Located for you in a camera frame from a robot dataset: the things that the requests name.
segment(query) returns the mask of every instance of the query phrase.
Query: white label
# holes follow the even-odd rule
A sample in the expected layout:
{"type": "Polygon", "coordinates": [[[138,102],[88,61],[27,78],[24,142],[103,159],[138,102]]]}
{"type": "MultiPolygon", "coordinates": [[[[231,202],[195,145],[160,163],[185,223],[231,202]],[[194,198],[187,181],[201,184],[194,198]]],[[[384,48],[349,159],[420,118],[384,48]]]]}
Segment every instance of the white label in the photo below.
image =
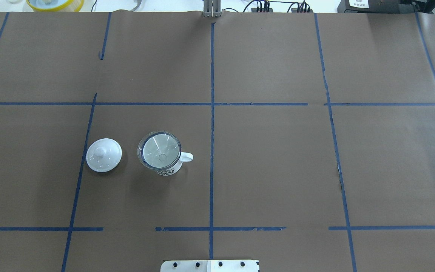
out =
{"type": "Polygon", "coordinates": [[[351,7],[368,9],[368,0],[349,0],[351,7]]]}

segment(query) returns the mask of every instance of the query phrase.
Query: mug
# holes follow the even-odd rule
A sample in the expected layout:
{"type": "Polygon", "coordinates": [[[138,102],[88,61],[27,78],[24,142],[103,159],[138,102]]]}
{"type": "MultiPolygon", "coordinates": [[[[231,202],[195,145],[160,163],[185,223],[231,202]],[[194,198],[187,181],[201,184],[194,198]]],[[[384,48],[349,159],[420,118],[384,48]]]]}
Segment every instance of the mug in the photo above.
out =
{"type": "Polygon", "coordinates": [[[181,151],[181,143],[172,133],[154,131],[147,134],[139,143],[137,156],[147,168],[161,176],[175,174],[183,162],[190,162],[194,156],[181,151]]]}

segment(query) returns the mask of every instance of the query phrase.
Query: black object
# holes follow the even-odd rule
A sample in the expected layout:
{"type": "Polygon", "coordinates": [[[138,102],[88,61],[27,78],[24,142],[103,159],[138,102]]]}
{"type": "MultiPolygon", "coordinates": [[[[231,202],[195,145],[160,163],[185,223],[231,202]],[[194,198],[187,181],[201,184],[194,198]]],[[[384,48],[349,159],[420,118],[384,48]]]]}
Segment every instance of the black object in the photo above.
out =
{"type": "Polygon", "coordinates": [[[306,10],[302,10],[300,12],[299,12],[298,9],[291,9],[291,11],[292,11],[292,13],[304,13],[304,12],[306,12],[306,13],[313,13],[313,10],[310,9],[310,8],[307,8],[306,10]]]}
{"type": "Polygon", "coordinates": [[[259,11],[258,8],[251,8],[251,12],[273,12],[273,9],[271,9],[271,8],[267,8],[264,10],[266,10],[266,11],[259,11]]]}
{"type": "Polygon", "coordinates": [[[405,14],[414,13],[416,9],[412,4],[402,4],[401,0],[341,0],[337,12],[405,14]]]}
{"type": "Polygon", "coordinates": [[[432,13],[433,9],[435,9],[435,0],[341,0],[337,12],[406,14],[432,13]]]}

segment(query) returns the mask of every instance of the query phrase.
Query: cable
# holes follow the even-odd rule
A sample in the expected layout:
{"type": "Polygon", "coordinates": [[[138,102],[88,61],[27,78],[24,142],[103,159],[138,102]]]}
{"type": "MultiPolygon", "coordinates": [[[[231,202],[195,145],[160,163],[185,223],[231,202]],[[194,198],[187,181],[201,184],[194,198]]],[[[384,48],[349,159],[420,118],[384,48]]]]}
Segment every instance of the cable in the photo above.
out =
{"type": "Polygon", "coordinates": [[[308,5],[305,1],[303,2],[285,2],[285,1],[274,1],[274,0],[252,0],[249,2],[243,12],[246,12],[246,9],[251,5],[252,2],[259,2],[259,7],[256,5],[256,12],[270,12],[270,3],[286,3],[291,4],[288,7],[286,12],[290,12],[294,4],[297,4],[298,7],[296,9],[297,12],[310,12],[310,5],[308,5]]]}
{"type": "Polygon", "coordinates": [[[92,9],[90,10],[90,12],[93,12],[93,8],[95,7],[95,4],[97,3],[98,0],[95,0],[95,3],[93,3],[92,9]]]}
{"type": "Polygon", "coordinates": [[[290,5],[290,7],[288,8],[288,10],[286,11],[286,13],[290,12],[290,10],[292,9],[293,5],[295,5],[295,4],[297,4],[298,7],[300,7],[300,3],[298,3],[298,2],[293,2],[293,3],[290,5]]]}
{"type": "Polygon", "coordinates": [[[248,3],[248,5],[246,5],[245,9],[243,10],[243,12],[246,11],[247,7],[249,7],[249,5],[251,5],[252,2],[258,2],[259,3],[259,8],[263,8],[261,0],[252,0],[251,2],[248,3]]]}
{"type": "Polygon", "coordinates": [[[223,9],[223,10],[234,10],[235,12],[239,13],[239,11],[237,11],[237,10],[235,10],[235,9],[233,9],[233,8],[225,8],[225,9],[223,9]]]}

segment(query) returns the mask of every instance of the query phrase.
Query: white mug handle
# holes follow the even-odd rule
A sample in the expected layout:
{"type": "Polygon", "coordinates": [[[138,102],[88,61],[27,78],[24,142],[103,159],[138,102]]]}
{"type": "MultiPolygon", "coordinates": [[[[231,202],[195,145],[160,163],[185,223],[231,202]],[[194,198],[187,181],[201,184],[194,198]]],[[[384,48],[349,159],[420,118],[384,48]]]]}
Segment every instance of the white mug handle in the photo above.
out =
{"type": "Polygon", "coordinates": [[[191,153],[187,152],[181,152],[181,157],[179,158],[181,162],[192,162],[193,159],[194,156],[191,153]]]}

